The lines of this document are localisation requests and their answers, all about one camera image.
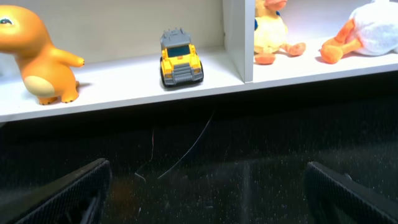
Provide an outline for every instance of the figurine's eye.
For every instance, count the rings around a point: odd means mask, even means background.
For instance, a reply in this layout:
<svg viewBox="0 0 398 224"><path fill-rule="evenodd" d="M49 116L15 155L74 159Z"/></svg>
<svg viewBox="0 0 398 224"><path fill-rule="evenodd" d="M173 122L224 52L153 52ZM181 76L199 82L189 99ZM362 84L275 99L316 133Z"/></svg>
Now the figurine's eye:
<svg viewBox="0 0 398 224"><path fill-rule="evenodd" d="M0 24L11 24L12 25L12 21L8 18L2 18L2 19L0 19Z"/></svg>

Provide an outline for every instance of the gray truck roof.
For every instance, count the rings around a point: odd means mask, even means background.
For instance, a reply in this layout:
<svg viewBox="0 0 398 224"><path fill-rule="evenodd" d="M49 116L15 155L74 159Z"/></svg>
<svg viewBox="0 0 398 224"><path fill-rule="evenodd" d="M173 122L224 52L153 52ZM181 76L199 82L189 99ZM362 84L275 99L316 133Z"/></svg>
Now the gray truck roof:
<svg viewBox="0 0 398 224"><path fill-rule="evenodd" d="M182 28L167 30L160 38L162 50L169 47L178 47L191 43L191 35L186 33Z"/></svg>

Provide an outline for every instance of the truck windshield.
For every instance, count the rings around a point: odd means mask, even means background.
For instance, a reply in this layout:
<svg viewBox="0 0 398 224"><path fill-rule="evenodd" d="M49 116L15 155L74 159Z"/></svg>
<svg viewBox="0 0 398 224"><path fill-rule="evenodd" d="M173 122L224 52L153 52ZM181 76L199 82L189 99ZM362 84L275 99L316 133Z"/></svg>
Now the truck windshield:
<svg viewBox="0 0 398 224"><path fill-rule="evenodd" d="M187 55L190 53L189 45L169 48L167 49L167 53L169 57L178 57L178 56Z"/></svg>

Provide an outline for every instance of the toy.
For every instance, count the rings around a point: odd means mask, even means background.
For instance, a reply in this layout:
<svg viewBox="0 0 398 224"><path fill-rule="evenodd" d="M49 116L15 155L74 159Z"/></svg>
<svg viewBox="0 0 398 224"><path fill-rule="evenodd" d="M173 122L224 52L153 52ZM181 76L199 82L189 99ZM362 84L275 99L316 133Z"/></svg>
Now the toy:
<svg viewBox="0 0 398 224"><path fill-rule="evenodd" d="M160 44L160 76L165 87L203 81L203 67L188 33L183 29L165 31Z"/></svg>
<svg viewBox="0 0 398 224"><path fill-rule="evenodd" d="M353 11L336 37L322 45L321 56L336 63L344 54L384 55L398 53L398 3L373 0Z"/></svg>
<svg viewBox="0 0 398 224"><path fill-rule="evenodd" d="M254 56L256 63L274 63L275 52L283 49L291 56L302 55L306 45L287 43L287 27L280 18L278 10L286 6L287 0L256 0L254 31Z"/></svg>
<svg viewBox="0 0 398 224"><path fill-rule="evenodd" d="M19 6L0 6L0 52L13 54L27 90L47 105L79 96L69 66L82 67L83 58L54 47L38 15Z"/></svg>

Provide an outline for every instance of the plush toy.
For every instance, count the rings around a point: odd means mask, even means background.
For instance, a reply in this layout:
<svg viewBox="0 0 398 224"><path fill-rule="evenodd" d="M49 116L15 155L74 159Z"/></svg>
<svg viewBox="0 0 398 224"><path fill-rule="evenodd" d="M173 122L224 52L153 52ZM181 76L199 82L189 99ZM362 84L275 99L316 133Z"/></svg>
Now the plush toy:
<svg viewBox="0 0 398 224"><path fill-rule="evenodd" d="M336 63L350 52L378 56L391 51L398 53L398 3L373 0L353 11L337 36L322 45L321 56Z"/></svg>
<svg viewBox="0 0 398 224"><path fill-rule="evenodd" d="M78 82L69 66L82 67L83 58L54 47L38 15L19 6L0 6L0 52L13 54L27 90L47 105L61 96L78 98Z"/></svg>
<svg viewBox="0 0 398 224"><path fill-rule="evenodd" d="M258 64L274 63L274 53L279 49L291 56L302 55L305 51L304 43L287 43L287 27L278 12L286 6L286 2L287 0L256 0L254 51L257 55L254 59Z"/></svg>

